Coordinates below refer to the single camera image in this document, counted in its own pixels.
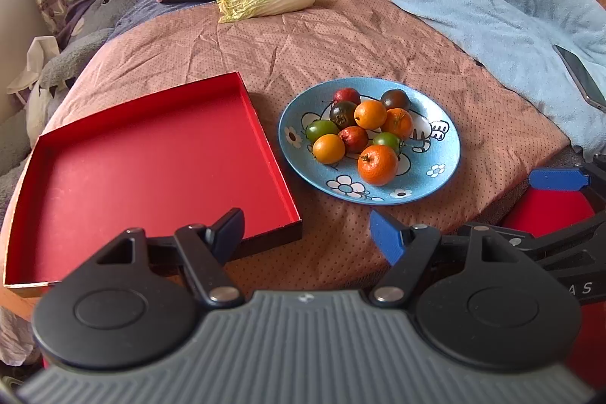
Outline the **grey Totoro plush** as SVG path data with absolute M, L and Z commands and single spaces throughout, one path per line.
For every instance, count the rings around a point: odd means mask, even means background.
M 42 52 L 33 71 L 31 101 L 1 123 L 1 211 L 5 212 L 33 143 L 94 54 L 137 0 L 77 0 L 55 46 Z

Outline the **small red fruit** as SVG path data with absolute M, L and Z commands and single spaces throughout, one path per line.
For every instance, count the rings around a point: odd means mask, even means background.
M 361 153 L 369 143 L 368 132 L 359 126 L 349 126 L 342 129 L 338 136 L 345 145 L 345 151 L 348 154 Z

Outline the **small orange kumquat back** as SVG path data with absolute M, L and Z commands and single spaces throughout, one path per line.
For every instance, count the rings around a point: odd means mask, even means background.
M 379 100 L 364 100 L 356 108 L 355 123 L 365 130 L 380 128 L 387 119 L 387 110 Z

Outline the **green tomato front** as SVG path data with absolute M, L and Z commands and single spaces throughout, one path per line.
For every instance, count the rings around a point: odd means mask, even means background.
M 305 135 L 312 145 L 324 135 L 337 135 L 339 132 L 339 127 L 331 120 L 314 120 L 305 128 Z

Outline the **dark purple tomato small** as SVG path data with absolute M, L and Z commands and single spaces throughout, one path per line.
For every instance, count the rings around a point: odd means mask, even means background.
M 411 100 L 407 93 L 401 89 L 391 89 L 385 91 L 381 98 L 381 103 L 386 110 L 402 109 L 408 111 L 411 108 Z

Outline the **dark purple tomato large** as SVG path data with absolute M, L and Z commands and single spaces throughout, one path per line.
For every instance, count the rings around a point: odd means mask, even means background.
M 358 105 L 353 101 L 340 100 L 334 103 L 330 110 L 330 120 L 340 129 L 355 126 L 355 109 Z

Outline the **small orange kumquat front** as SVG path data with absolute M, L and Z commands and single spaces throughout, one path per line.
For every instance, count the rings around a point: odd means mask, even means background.
M 338 163 L 346 154 L 345 144 L 337 134 L 325 134 L 312 145 L 312 155 L 323 165 Z

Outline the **small orange kumquat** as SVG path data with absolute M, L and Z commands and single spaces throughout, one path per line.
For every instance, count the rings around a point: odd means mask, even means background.
M 337 134 L 325 134 L 312 145 L 312 155 L 323 165 L 338 163 L 346 154 L 345 144 Z
M 387 119 L 387 110 L 379 100 L 364 100 L 356 108 L 355 123 L 365 130 L 380 128 Z

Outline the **red shallow tray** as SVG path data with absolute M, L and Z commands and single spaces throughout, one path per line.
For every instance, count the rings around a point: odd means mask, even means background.
M 132 226 L 166 237 L 235 207 L 245 220 L 236 257 L 302 236 L 244 81 L 230 73 L 41 135 L 8 218 L 3 281 L 37 296 Z

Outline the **red pear with stem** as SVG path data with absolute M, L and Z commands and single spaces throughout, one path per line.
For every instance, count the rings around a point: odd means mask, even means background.
M 337 105 L 337 103 L 343 103 L 344 101 L 348 101 L 348 103 L 353 103 L 355 106 L 358 106 L 361 103 L 361 96 L 354 88 L 340 88 L 333 94 L 332 103 Z

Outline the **blue tiger cartoon plate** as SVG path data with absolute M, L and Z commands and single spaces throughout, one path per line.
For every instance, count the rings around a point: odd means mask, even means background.
M 365 183 L 358 174 L 360 154 L 348 154 L 333 165 L 323 165 L 312 155 L 312 144 L 305 135 L 314 120 L 330 120 L 332 97 L 336 90 L 351 87 L 361 102 L 379 100 L 391 89 L 401 89 L 411 100 L 414 127 L 411 136 L 401 140 L 398 171 L 382 187 Z M 369 143 L 383 132 L 365 130 Z M 296 96 L 283 110 L 278 124 L 280 149 L 287 163 L 314 188 L 355 204 L 404 205 L 435 193 L 454 174 L 461 157 L 457 130 L 446 112 L 428 96 L 406 85 L 370 77 L 353 77 L 317 84 Z

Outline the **salmon dotted bedspread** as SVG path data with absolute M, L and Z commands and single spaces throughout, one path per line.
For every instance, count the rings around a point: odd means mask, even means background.
M 502 86 L 446 37 L 388 0 L 316 0 L 309 9 L 221 25 L 214 4 L 162 13 L 98 50 L 45 132 L 160 90 L 241 73 L 278 154 L 278 117 L 313 85 L 378 77 L 421 90 L 454 121 L 462 160 L 433 198 L 387 208 L 403 223 L 450 231 L 520 186 L 531 168 L 570 144 L 529 101 Z M 368 233 L 368 209 L 315 191 L 278 157 L 303 217 L 303 239 L 227 265 L 254 289 L 369 285 L 386 269 Z

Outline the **large orange tangerine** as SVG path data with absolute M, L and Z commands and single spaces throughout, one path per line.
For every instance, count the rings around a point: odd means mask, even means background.
M 372 186 L 385 186 L 394 179 L 397 171 L 398 156 L 387 145 L 370 145 L 358 157 L 358 174 Z

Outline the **smartphone on blanket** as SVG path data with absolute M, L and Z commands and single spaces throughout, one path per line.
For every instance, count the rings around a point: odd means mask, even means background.
M 583 96 L 586 103 L 602 112 L 605 112 L 606 100 L 605 94 L 600 90 L 597 81 L 594 79 L 580 58 L 573 52 L 554 45 L 554 50 L 559 54 L 569 75 L 575 83 L 577 89 Z

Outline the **green tomato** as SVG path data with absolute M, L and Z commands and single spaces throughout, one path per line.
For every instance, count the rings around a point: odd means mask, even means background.
M 373 138 L 373 145 L 384 145 L 395 152 L 395 155 L 401 154 L 401 140 L 398 135 L 391 132 L 377 133 Z
M 305 128 L 305 135 L 312 145 L 324 135 L 337 135 L 339 132 L 339 127 L 331 120 L 314 120 Z

